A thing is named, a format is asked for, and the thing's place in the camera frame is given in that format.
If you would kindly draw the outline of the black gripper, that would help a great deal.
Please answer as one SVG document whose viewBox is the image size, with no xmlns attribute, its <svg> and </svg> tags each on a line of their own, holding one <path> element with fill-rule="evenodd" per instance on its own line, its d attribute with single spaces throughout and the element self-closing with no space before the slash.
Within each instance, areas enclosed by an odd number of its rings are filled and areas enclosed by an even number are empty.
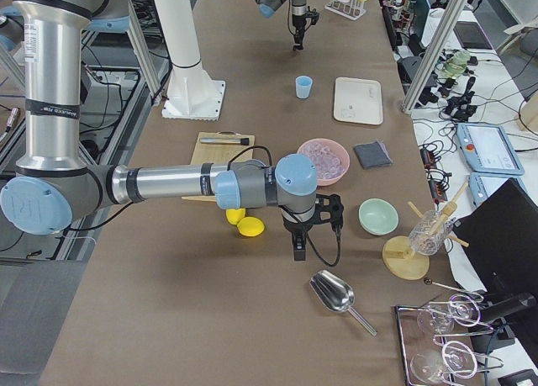
<svg viewBox="0 0 538 386">
<path fill-rule="evenodd" d="M 310 26 L 316 25 L 319 21 L 319 12 L 316 8 L 311 8 L 309 5 L 294 6 L 289 9 L 291 17 L 290 32 L 293 34 L 293 50 L 303 50 L 303 34 Z"/>
<path fill-rule="evenodd" d="M 281 206 L 284 227 L 292 234 L 293 260 L 305 261 L 305 236 L 315 225 L 330 224 L 337 236 L 341 236 L 344 226 L 344 205 L 340 195 L 316 194 L 311 216 L 302 218 L 298 212 L 293 212 L 287 206 Z"/>
</svg>

